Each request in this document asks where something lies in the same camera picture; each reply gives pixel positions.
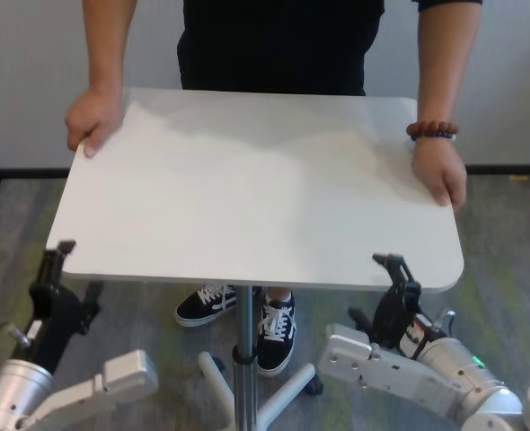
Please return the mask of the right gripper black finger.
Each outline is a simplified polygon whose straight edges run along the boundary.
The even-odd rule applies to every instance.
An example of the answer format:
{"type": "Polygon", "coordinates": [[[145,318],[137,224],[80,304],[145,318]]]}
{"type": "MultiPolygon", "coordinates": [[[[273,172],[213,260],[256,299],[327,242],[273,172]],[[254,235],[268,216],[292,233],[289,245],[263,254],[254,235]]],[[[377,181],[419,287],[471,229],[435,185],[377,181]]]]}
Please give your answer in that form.
{"type": "Polygon", "coordinates": [[[349,307],[348,315],[354,321],[356,330],[365,332],[367,335],[372,334],[373,323],[362,310],[349,307]]]}
{"type": "Polygon", "coordinates": [[[372,260],[387,271],[394,286],[405,286],[411,282],[411,272],[402,255],[374,253],[372,260]]]}

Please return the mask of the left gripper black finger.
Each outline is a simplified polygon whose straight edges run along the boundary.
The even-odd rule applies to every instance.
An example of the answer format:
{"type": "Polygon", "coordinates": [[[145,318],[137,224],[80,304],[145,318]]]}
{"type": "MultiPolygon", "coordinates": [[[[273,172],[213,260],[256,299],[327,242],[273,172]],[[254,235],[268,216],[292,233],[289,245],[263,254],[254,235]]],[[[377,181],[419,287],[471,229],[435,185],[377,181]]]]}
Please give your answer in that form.
{"type": "Polygon", "coordinates": [[[58,286],[66,257],[73,251],[76,241],[68,240],[58,243],[55,249],[44,251],[38,272],[38,282],[48,286],[58,286]]]}
{"type": "Polygon", "coordinates": [[[83,299],[83,334],[86,335],[93,320],[101,311],[100,297],[104,289],[102,281],[92,281],[84,292],[83,299]]]}

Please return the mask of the person's right hand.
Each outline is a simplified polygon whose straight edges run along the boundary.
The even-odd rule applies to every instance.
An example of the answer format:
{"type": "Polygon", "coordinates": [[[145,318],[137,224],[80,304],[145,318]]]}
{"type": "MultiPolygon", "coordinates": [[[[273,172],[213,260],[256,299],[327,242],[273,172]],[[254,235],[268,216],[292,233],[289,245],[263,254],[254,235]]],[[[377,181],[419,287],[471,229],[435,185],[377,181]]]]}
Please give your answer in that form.
{"type": "Polygon", "coordinates": [[[66,113],[67,148],[74,152],[82,145],[84,156],[93,158],[119,129],[123,116],[121,88],[89,86],[66,113]]]}

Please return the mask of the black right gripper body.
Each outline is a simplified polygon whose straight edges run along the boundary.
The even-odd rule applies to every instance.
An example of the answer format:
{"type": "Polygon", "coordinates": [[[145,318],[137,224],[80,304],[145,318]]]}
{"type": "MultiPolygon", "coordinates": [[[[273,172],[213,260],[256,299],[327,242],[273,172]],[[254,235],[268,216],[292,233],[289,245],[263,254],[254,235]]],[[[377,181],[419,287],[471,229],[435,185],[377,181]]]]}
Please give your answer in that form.
{"type": "Polygon", "coordinates": [[[400,349],[407,328],[421,313],[421,285],[416,281],[393,284],[378,303],[372,322],[371,340],[388,349],[400,349]]]}

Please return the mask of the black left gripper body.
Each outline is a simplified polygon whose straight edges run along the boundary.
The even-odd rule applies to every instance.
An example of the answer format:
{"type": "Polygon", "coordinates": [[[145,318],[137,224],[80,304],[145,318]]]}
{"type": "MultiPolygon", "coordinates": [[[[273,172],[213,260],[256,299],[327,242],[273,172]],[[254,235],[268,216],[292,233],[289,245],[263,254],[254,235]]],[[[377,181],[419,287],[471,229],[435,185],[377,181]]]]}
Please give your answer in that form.
{"type": "Polygon", "coordinates": [[[60,285],[35,284],[30,288],[33,315],[26,328],[29,346],[23,359],[54,373],[69,340],[82,328],[79,298],[60,285]]]}

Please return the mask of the person's left hand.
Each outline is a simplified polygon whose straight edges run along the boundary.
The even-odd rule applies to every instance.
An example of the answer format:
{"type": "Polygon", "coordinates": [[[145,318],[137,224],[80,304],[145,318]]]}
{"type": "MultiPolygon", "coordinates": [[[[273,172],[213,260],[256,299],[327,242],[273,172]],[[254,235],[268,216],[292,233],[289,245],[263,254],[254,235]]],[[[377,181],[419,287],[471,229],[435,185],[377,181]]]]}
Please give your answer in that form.
{"type": "Polygon", "coordinates": [[[412,168],[417,178],[442,207],[456,212],[466,200],[467,173],[451,140],[442,137],[417,139],[412,168]]]}

